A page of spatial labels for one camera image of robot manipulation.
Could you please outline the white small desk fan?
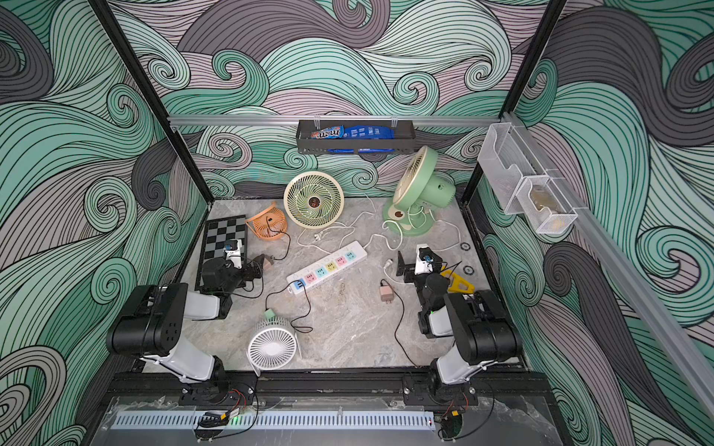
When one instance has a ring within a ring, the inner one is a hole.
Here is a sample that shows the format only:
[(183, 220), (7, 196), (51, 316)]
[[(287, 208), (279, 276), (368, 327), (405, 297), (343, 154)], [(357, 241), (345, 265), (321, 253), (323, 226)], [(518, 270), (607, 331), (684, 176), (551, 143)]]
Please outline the white small desk fan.
[(297, 332), (278, 316), (260, 321), (247, 345), (247, 360), (257, 376), (281, 369), (300, 355)]

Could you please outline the perforated white metal strip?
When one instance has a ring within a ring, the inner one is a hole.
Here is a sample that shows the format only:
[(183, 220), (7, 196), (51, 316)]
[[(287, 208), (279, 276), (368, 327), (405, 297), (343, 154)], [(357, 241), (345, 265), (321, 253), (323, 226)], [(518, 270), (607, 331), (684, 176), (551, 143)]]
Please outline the perforated white metal strip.
[[(122, 411), (112, 430), (194, 430), (204, 412)], [(423, 411), (268, 411), (232, 418), (227, 429), (245, 430), (406, 430), (435, 431), (434, 414)]]

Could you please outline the round green cream fan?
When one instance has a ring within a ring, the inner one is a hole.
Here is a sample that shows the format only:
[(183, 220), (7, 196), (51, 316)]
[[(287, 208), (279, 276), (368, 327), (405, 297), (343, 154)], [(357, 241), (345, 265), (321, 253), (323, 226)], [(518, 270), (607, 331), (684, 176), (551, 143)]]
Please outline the round green cream fan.
[(293, 222), (305, 229), (329, 227), (340, 217), (344, 204), (340, 184), (319, 171), (296, 176), (284, 190), (284, 210)]

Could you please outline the black white chessboard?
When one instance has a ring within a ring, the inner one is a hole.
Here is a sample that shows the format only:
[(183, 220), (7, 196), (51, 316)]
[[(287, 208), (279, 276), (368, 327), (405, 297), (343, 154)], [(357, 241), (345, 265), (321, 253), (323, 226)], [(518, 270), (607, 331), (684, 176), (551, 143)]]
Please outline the black white chessboard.
[(200, 260), (206, 261), (212, 258), (224, 258), (225, 246), (228, 241), (240, 241), (241, 255), (247, 253), (247, 225), (245, 215), (234, 217), (222, 217), (221, 219), (210, 219), (206, 223), (202, 238), (202, 248)]

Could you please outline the blue candy packet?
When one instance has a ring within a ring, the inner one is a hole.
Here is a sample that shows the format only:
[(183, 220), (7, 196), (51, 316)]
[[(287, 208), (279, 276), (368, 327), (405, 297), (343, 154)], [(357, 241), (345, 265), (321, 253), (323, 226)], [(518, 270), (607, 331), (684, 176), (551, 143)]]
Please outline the blue candy packet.
[(394, 131), (386, 126), (331, 126), (310, 134), (311, 139), (394, 139)]

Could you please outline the clear plastic wall bin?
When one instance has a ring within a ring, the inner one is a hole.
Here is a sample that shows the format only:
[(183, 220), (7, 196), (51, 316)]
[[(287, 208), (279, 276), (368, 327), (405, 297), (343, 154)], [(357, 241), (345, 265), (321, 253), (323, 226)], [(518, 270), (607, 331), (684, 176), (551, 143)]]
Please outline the clear plastic wall bin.
[(478, 161), (505, 214), (524, 216), (537, 234), (569, 232), (576, 213), (555, 191), (550, 170), (533, 155), (518, 127), (511, 123), (490, 126)]

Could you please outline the black wall basket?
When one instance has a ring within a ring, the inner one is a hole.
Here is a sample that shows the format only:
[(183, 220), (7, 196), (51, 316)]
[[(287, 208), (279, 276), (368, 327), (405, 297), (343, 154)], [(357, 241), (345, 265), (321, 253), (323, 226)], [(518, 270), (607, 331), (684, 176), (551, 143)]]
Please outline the black wall basket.
[[(386, 126), (394, 131), (394, 139), (311, 139), (310, 134), (331, 126)], [(297, 147), (303, 154), (366, 154), (412, 153), (418, 148), (416, 130), (411, 121), (364, 119), (364, 117), (332, 116), (300, 120), (296, 131)]]

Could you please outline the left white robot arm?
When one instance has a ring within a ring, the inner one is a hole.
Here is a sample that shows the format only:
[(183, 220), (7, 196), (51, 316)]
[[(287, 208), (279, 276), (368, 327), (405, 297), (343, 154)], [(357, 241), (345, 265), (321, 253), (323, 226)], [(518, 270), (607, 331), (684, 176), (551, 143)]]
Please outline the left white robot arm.
[(209, 260), (200, 292), (191, 291), (185, 282), (135, 287), (108, 329), (108, 351), (158, 365), (183, 384), (223, 379), (221, 359), (183, 336), (183, 323), (226, 319), (239, 295), (235, 289), (260, 279), (267, 263), (263, 255), (247, 261), (241, 269), (228, 259)]

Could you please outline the pink usb plug adapter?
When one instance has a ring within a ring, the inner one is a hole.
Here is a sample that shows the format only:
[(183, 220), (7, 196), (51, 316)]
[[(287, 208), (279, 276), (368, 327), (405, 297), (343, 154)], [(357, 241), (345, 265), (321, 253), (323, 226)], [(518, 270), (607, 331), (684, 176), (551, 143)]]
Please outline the pink usb plug adapter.
[(392, 286), (385, 280), (381, 280), (379, 284), (380, 300), (384, 303), (392, 303), (395, 299)]

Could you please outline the white power strip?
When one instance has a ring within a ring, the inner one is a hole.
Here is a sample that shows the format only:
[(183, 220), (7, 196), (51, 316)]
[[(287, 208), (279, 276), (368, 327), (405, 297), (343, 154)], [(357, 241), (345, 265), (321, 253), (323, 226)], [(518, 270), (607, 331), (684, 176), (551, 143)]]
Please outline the white power strip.
[(366, 249), (357, 241), (349, 243), (332, 254), (300, 269), (286, 278), (290, 294), (310, 290), (327, 279), (367, 258)]

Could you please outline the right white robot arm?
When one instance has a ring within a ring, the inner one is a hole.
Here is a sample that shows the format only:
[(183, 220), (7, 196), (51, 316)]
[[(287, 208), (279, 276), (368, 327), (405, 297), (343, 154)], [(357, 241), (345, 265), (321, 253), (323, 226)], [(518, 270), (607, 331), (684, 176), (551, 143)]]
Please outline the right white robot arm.
[(467, 383), (488, 367), (522, 354), (522, 338), (501, 300), (490, 289), (478, 290), (427, 245), (407, 263), (397, 255), (395, 275), (413, 284), (420, 304), (418, 327), (428, 338), (453, 339), (447, 353), (431, 364), (437, 386)]

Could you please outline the yellow triangle ruler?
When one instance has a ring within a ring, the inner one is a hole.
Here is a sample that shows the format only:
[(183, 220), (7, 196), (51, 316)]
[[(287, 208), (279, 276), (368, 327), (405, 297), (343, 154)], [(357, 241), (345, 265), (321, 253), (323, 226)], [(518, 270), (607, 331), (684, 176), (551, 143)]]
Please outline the yellow triangle ruler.
[(453, 272), (451, 269), (448, 271), (445, 269), (441, 272), (441, 275), (449, 282), (449, 286), (447, 288), (448, 293), (472, 295), (475, 292), (475, 286), (473, 284)]

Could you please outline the green pedestal desk fan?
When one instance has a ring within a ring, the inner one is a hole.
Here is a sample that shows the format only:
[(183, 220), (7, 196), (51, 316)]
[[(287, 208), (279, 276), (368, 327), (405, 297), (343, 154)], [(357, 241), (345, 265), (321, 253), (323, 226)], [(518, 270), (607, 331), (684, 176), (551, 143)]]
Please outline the green pedestal desk fan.
[(456, 196), (452, 180), (439, 176), (439, 154), (423, 146), (408, 164), (397, 184), (392, 200), (383, 209), (384, 226), (405, 237), (418, 237), (435, 223), (433, 208), (446, 208)]

